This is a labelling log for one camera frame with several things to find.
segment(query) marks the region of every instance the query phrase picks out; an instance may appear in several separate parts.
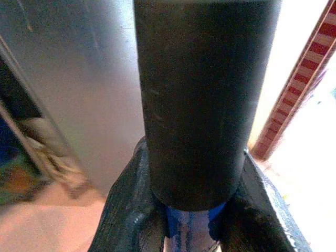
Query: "striped post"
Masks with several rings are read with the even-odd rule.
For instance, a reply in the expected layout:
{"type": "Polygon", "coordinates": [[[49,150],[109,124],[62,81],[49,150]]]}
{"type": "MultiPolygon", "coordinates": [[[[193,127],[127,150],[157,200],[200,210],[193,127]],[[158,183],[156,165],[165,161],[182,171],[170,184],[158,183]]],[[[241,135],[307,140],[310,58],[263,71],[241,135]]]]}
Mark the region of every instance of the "striped post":
{"type": "Polygon", "coordinates": [[[316,24],[299,60],[291,72],[265,126],[259,135],[252,154],[267,159],[282,133],[309,93],[316,78],[333,55],[336,46],[336,1],[328,2],[316,24]]]}

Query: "black cylinder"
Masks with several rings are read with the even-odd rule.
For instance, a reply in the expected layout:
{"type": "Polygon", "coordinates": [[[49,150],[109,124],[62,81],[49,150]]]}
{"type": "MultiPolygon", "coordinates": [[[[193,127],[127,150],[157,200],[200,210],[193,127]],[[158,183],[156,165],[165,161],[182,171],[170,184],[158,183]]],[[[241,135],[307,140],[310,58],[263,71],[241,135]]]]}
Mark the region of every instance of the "black cylinder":
{"type": "Polygon", "coordinates": [[[237,188],[280,1],[134,3],[152,191],[211,209],[237,188]]]}

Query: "pink floor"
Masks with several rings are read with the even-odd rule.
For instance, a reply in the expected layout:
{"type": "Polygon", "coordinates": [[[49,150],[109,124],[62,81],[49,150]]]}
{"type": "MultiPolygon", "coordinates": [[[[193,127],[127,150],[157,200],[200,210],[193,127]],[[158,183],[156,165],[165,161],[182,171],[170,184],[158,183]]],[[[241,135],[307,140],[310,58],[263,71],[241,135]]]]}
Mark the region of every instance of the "pink floor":
{"type": "Polygon", "coordinates": [[[60,184],[46,186],[33,202],[0,207],[0,251],[87,251],[105,199],[91,189],[72,200],[60,184]]]}

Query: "scratch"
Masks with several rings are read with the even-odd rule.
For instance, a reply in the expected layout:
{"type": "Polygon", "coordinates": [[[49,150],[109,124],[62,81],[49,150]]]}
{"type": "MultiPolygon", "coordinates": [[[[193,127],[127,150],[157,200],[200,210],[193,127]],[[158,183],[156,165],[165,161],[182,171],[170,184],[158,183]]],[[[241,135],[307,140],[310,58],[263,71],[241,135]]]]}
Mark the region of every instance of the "scratch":
{"type": "Polygon", "coordinates": [[[25,21],[26,21],[26,25],[27,25],[27,29],[30,31],[30,32],[33,32],[33,27],[32,25],[30,24],[30,21],[29,21],[29,18],[28,18],[28,13],[26,12],[25,10],[25,7],[23,6],[23,3],[21,2],[21,0],[16,0],[17,3],[19,4],[20,6],[20,9],[23,13],[23,16],[25,17],[25,21]]]}

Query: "floor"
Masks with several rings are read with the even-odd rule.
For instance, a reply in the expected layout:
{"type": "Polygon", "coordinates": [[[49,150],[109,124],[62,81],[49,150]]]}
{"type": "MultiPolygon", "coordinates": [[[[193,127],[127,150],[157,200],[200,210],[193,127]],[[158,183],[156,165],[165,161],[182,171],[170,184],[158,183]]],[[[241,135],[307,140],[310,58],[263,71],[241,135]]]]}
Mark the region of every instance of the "floor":
{"type": "Polygon", "coordinates": [[[313,251],[334,251],[336,57],[265,164],[313,251]]]}
{"type": "Polygon", "coordinates": [[[1,206],[1,252],[87,252],[104,203],[95,189],[74,200],[53,183],[32,202],[1,206]]]}

